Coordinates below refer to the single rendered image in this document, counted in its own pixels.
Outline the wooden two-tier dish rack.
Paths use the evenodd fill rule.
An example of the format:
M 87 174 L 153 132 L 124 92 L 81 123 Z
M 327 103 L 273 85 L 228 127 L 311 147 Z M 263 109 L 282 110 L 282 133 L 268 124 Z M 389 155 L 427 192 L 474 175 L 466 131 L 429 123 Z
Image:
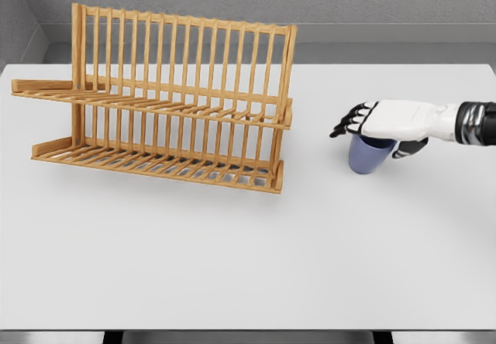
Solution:
M 280 193 L 297 27 L 72 6 L 71 79 L 12 93 L 71 105 L 53 163 Z

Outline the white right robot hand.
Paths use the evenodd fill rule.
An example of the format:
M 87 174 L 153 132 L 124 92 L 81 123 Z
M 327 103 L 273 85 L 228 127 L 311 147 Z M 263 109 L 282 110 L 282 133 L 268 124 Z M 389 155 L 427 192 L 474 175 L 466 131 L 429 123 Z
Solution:
M 421 150 L 430 137 L 440 137 L 436 107 L 420 101 L 368 101 L 353 107 L 333 128 L 331 138 L 347 132 L 374 139 L 399 142 L 394 159 L 408 157 Z

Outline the blue cup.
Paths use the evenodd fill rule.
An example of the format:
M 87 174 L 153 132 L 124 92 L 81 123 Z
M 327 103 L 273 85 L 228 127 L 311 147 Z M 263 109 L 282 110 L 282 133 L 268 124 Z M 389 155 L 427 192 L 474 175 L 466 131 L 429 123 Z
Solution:
M 374 172 L 396 145 L 394 139 L 376 139 L 353 134 L 350 142 L 349 165 L 358 174 Z

